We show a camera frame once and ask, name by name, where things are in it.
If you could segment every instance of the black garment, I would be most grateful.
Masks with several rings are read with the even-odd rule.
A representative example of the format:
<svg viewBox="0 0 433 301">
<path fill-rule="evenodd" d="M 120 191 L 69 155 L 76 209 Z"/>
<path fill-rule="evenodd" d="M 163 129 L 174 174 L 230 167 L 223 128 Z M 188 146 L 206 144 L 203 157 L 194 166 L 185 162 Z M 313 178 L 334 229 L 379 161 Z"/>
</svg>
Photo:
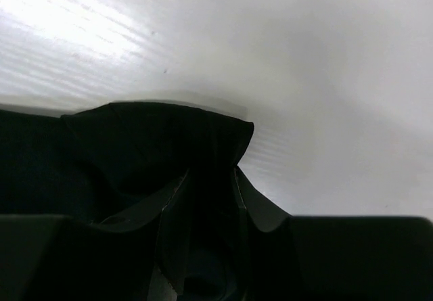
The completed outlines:
<svg viewBox="0 0 433 301">
<path fill-rule="evenodd" d="M 236 166 L 253 128 L 162 103 L 0 111 L 0 300 L 433 295 L 429 221 L 290 216 Z"/>
</svg>

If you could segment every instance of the black object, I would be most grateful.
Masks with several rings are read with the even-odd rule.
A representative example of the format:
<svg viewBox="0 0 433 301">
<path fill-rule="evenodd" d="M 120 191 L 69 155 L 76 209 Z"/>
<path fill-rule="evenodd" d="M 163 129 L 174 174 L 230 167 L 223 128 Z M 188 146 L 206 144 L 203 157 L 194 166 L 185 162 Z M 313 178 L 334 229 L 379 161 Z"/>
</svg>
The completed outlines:
<svg viewBox="0 0 433 301">
<path fill-rule="evenodd" d="M 252 132 L 163 103 L 0 111 L 0 300 L 429 300 L 429 221 L 290 216 L 236 166 Z"/>
</svg>

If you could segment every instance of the white surface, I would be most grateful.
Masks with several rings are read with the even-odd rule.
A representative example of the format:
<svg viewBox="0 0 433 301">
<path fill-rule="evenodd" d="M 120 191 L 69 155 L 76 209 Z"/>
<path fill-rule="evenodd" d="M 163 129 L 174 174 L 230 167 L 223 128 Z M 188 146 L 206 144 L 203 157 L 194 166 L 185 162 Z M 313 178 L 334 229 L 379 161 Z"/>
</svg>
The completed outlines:
<svg viewBox="0 0 433 301">
<path fill-rule="evenodd" d="M 0 103 L 173 99 L 255 121 L 294 214 L 433 218 L 433 0 L 0 0 Z"/>
</svg>

